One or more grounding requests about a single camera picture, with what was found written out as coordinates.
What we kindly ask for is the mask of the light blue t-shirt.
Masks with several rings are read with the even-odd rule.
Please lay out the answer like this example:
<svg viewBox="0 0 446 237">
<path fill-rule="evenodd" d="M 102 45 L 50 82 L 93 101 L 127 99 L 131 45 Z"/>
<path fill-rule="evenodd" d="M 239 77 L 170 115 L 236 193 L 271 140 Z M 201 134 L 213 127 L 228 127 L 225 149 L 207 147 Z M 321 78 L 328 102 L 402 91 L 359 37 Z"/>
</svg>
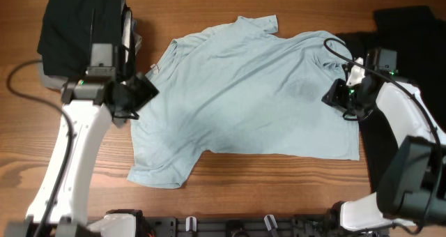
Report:
<svg viewBox="0 0 446 237">
<path fill-rule="evenodd" d="M 278 28 L 239 17 L 170 43 L 147 74 L 159 93 L 131 123 L 129 181 L 179 188 L 204 151 L 359 159 L 357 123 L 322 101 L 350 52 L 326 31 Z"/>
</svg>

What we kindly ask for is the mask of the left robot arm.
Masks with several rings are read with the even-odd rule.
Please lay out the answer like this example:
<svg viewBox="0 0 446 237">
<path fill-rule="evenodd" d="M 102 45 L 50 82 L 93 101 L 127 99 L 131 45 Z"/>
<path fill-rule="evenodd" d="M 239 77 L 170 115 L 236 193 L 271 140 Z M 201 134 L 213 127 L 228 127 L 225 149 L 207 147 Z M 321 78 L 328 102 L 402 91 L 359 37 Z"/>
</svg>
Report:
<svg viewBox="0 0 446 237">
<path fill-rule="evenodd" d="M 88 197 L 101 142 L 113 123 L 137 120 L 159 91 L 141 73 L 124 70 L 134 51 L 94 43 L 78 81 L 61 89 L 61 123 L 40 189 L 23 222 L 9 222 L 5 236 L 145 236 L 141 211 L 115 210 L 88 222 Z"/>
</svg>

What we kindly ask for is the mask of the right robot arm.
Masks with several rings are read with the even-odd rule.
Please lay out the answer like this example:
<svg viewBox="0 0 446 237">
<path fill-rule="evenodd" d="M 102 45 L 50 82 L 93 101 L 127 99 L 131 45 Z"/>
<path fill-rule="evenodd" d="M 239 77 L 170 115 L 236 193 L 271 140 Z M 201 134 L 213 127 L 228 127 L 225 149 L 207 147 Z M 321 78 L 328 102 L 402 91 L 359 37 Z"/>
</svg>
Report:
<svg viewBox="0 0 446 237">
<path fill-rule="evenodd" d="M 396 53 L 379 50 L 373 61 L 345 58 L 345 76 L 336 79 L 322 101 L 346 121 L 365 122 L 382 114 L 396 143 L 375 192 L 340 202 L 333 215 L 349 234 L 400 227 L 416 235 L 424 227 L 445 225 L 445 133 L 420 90 L 395 79 Z"/>
</svg>

